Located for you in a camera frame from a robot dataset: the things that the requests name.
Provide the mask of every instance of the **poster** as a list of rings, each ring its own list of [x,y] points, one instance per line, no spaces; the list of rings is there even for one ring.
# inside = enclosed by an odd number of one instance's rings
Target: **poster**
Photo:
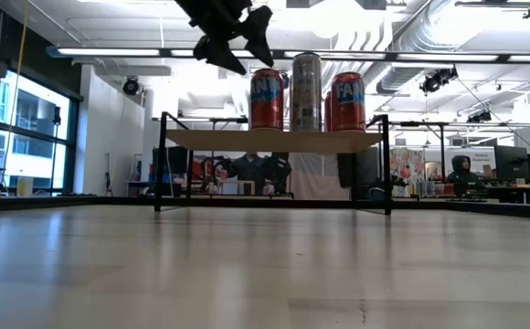
[[[423,151],[396,148],[390,151],[391,175],[400,177],[405,183],[425,181],[425,161]]]

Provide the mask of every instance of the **wooden board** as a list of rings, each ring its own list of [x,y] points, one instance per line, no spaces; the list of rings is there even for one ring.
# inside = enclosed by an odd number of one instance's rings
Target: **wooden board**
[[[166,138],[194,151],[348,154],[381,141],[380,133],[168,130]]]

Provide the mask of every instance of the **jacket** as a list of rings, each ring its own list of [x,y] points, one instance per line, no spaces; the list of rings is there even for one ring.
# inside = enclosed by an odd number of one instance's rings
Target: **jacket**
[[[468,159],[468,163],[472,165],[469,156],[456,155],[451,159],[451,166],[454,172],[448,175],[449,183],[479,183],[478,176],[475,173],[471,173],[470,169],[462,168],[464,159]]]

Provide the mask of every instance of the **metal table frame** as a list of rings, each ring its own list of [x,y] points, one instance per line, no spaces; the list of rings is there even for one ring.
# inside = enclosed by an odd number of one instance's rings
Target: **metal table frame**
[[[165,159],[165,139],[167,120],[171,119],[183,129],[189,128],[177,120],[172,114],[163,111],[160,120],[160,136],[159,136],[159,152],[158,159]],[[186,192],[185,198],[163,198],[164,196],[164,166],[158,165],[155,170],[155,200],[154,211],[160,212],[162,206],[177,206],[177,207],[306,207],[306,208],[352,208],[352,209],[384,209],[385,215],[391,214],[392,197],[391,197],[391,174],[390,174],[390,155],[389,155],[389,121],[386,114],[377,115],[366,126],[367,128],[378,124],[382,132],[382,176],[385,186],[385,200],[384,201],[365,201],[359,200],[357,191],[358,188],[351,187],[351,194],[349,201],[331,201],[331,200],[255,200],[255,199],[210,199],[210,198],[192,198],[192,165],[194,163],[194,151],[188,150],[187,176],[186,176]],[[356,183],[356,154],[352,154],[352,180],[355,186]]]

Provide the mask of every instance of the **fanta logo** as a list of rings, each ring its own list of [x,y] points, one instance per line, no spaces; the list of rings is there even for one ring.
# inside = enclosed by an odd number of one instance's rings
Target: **fanta logo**
[[[250,83],[250,101],[272,101],[281,94],[280,82],[275,77],[263,77]]]
[[[338,82],[335,88],[339,104],[355,101],[365,103],[365,92],[361,83]]]

